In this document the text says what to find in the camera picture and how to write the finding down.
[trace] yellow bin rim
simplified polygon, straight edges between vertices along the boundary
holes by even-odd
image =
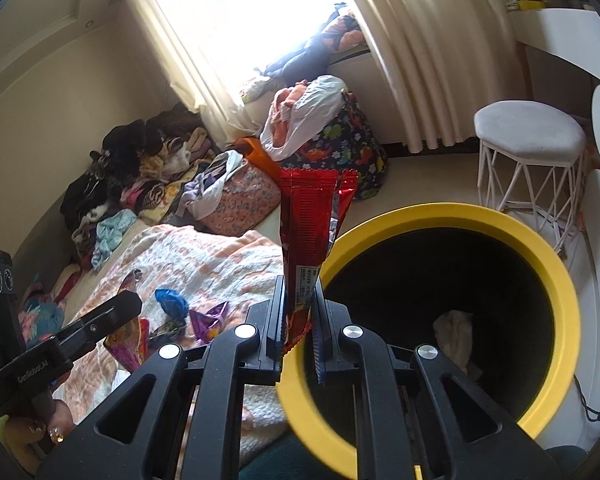
[[[580,311],[573,282],[560,258],[540,235],[522,222],[485,207],[431,203],[405,207],[373,218],[342,235],[322,265],[322,285],[353,258],[394,236],[419,229],[451,227],[499,240],[526,260],[541,280],[554,314],[554,352],[544,383],[518,424],[536,438],[560,407],[573,380],[580,351]],[[331,469],[358,478],[356,448],[324,420],[304,380],[304,340],[283,361],[278,397],[291,428],[304,445]]]

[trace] curtain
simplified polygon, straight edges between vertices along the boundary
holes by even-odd
[[[227,41],[229,17],[217,0],[126,0],[171,88],[200,111],[211,137],[225,146],[256,134],[259,124],[244,110],[235,66],[239,38]]]
[[[523,95],[501,0],[353,0],[412,153],[474,135],[473,114]]]

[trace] barcode label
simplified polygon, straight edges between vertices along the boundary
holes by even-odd
[[[296,310],[305,308],[314,294],[320,267],[296,267]]]

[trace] stool cushion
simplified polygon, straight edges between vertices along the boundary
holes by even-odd
[[[584,150],[574,118],[535,101],[499,101],[474,116],[475,134],[497,150],[529,164],[570,166]]]

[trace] dinosaur print bag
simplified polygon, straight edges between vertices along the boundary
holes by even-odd
[[[342,92],[344,105],[338,115],[290,157],[282,168],[356,170],[355,198],[375,195],[386,173],[386,153],[378,143],[353,92]]]

